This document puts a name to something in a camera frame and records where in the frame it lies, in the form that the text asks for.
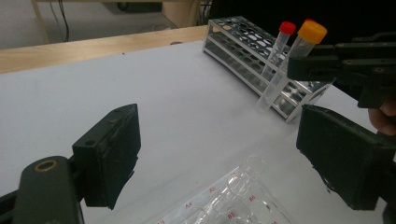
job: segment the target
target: floor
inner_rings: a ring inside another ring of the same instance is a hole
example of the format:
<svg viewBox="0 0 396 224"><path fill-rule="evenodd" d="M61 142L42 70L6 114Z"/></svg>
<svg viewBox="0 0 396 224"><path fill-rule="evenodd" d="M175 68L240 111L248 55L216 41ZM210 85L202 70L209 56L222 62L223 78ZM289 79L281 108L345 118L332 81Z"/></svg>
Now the floor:
<svg viewBox="0 0 396 224"><path fill-rule="evenodd" d="M66 26L58 1L38 3L51 43L64 42ZM174 29L155 7L121 11L117 3L64 3L69 41ZM45 44L29 0L0 1L0 49Z"/></svg>

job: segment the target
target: white table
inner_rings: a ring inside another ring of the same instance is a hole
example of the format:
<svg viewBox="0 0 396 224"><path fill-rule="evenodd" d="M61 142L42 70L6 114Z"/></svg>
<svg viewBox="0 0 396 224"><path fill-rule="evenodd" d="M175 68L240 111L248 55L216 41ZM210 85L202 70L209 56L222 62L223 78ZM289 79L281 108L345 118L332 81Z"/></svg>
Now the white table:
<svg viewBox="0 0 396 224"><path fill-rule="evenodd" d="M86 223L153 223L249 155L266 161L262 181L301 224L381 223L328 193L295 147L298 119L253 109L258 96L202 53L202 41L0 76L0 195L21 171L71 146L112 109L137 103L142 147L113 211L87 208ZM375 131L364 109L331 87L317 105Z"/></svg>

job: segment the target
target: screw hole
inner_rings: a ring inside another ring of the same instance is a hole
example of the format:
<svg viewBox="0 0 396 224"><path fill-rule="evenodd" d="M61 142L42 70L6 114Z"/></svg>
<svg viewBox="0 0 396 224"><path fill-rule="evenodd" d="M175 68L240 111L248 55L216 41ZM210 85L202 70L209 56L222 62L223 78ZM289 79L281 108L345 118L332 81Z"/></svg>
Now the screw hole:
<svg viewBox="0 0 396 224"><path fill-rule="evenodd" d="M37 172L46 172L53 169L56 166L56 163L57 162L55 160L42 161L35 167L35 170Z"/></svg>

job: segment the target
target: clear test tube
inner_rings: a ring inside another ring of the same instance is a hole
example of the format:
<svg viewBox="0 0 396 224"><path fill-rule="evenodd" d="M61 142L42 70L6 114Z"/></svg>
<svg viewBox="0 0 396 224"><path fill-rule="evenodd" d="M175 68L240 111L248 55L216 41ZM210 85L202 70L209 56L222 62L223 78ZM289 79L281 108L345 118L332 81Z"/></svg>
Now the clear test tube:
<svg viewBox="0 0 396 224"><path fill-rule="evenodd" d="M262 69L262 77L265 79L271 78L273 75L273 70L276 68L277 61L279 60L280 54L283 52L283 49L286 47L290 36L294 33L296 26L289 22L283 21L279 27L279 34L277 35L275 44L273 45L273 49L271 50L270 56L268 56L268 63L265 64Z"/></svg>
<svg viewBox="0 0 396 224"><path fill-rule="evenodd" d="M256 110L266 112L279 96L283 88L289 82L287 77L289 57L307 56L312 48L321 42L327 34L327 29L312 20L306 20L300 30L298 36L293 42L288 56L279 66L277 72L271 79L271 82L265 88L262 96L256 104Z"/></svg>

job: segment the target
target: human hand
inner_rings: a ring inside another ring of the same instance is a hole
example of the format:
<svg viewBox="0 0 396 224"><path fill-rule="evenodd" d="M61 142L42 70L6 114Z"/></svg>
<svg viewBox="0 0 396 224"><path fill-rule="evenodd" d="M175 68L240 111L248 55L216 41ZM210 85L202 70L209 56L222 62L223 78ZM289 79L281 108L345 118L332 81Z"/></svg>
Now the human hand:
<svg viewBox="0 0 396 224"><path fill-rule="evenodd" d="M396 135L396 98L388 97L379 109L369 109L369 118L373 126L386 135Z"/></svg>

